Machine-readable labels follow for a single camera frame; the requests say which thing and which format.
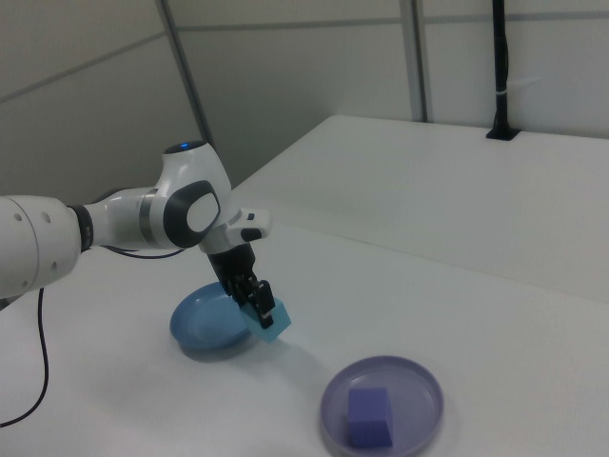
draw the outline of gray wall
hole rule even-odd
[[[153,185],[200,132],[151,0],[0,0],[0,195]]]
[[[408,2],[168,4],[233,184],[332,114],[416,118],[418,86],[406,65],[414,48],[404,46]]]
[[[237,185],[333,114],[492,122],[490,0],[166,0],[177,48],[159,3],[0,0],[0,194],[151,185],[202,136]],[[512,124],[609,137],[609,1],[506,12]]]
[[[495,113],[490,0],[423,0],[429,120],[489,127]],[[609,138],[609,1],[506,0],[510,122]]]

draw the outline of purple cube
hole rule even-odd
[[[347,422],[354,447],[391,447],[391,404],[384,387],[349,390]]]

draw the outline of blue plate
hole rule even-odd
[[[239,305],[220,283],[188,295],[173,311],[169,328],[180,346],[191,349],[225,348],[249,335]]]

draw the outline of table surface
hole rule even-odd
[[[237,189],[277,220],[609,303],[609,141],[334,116]]]
[[[272,345],[213,355],[183,353],[169,334],[180,300],[215,280],[198,249],[160,261],[84,253],[47,289],[47,398],[0,430],[0,454],[328,455],[326,384],[380,354],[442,385],[425,457],[606,454],[606,304],[285,222],[254,249],[293,324]],[[41,387],[35,302],[0,313],[0,421]]]

